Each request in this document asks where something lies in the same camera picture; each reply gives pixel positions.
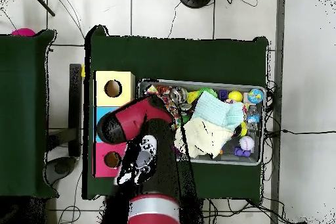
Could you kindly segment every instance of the pink cube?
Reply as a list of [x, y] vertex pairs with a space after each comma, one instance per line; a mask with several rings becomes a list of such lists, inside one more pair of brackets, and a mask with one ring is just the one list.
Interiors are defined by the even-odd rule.
[[93, 153], [93, 162], [96, 162], [96, 173], [93, 172], [94, 177], [117, 177], [120, 168], [110, 168], [105, 164], [104, 157], [109, 152], [117, 152], [121, 158], [124, 157], [127, 143], [117, 145], [110, 145], [103, 142], [96, 143], [96, 154]]

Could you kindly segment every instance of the blue cube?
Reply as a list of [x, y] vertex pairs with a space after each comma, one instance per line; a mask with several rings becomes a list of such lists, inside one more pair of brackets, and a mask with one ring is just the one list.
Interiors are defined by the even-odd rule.
[[219, 90], [219, 99], [221, 101], [226, 101], [228, 99], [228, 91], [227, 90]]

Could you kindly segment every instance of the white cloth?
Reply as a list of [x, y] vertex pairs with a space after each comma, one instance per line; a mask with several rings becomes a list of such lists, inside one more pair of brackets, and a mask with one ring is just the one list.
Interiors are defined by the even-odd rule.
[[[200, 117], [192, 118], [183, 128], [186, 134], [188, 153], [191, 158], [207, 153], [215, 158], [223, 145], [234, 134], [232, 131], [205, 121]], [[186, 154], [181, 127], [175, 133], [174, 145], [180, 152]]]

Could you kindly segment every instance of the purple toy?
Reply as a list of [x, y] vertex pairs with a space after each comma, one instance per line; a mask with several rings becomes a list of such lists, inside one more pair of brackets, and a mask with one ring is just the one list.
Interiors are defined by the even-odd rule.
[[228, 99], [228, 91], [227, 90], [219, 90], [219, 99], [221, 101], [225, 101]]
[[249, 157], [251, 155], [250, 150], [242, 150], [240, 147], [235, 147], [234, 148], [234, 155], [235, 156], [246, 156]]

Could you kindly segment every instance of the green tabletop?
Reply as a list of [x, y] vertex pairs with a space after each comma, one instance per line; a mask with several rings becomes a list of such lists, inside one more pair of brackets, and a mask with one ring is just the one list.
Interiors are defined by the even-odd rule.
[[50, 198], [46, 58], [52, 30], [33, 37], [0, 35], [0, 196]]
[[[130, 71], [141, 78], [266, 86], [265, 37], [253, 41], [114, 37], [95, 26], [85, 39], [83, 197], [111, 195], [112, 178], [92, 176], [93, 71]], [[261, 165], [192, 164], [199, 198], [249, 198], [259, 202]]]

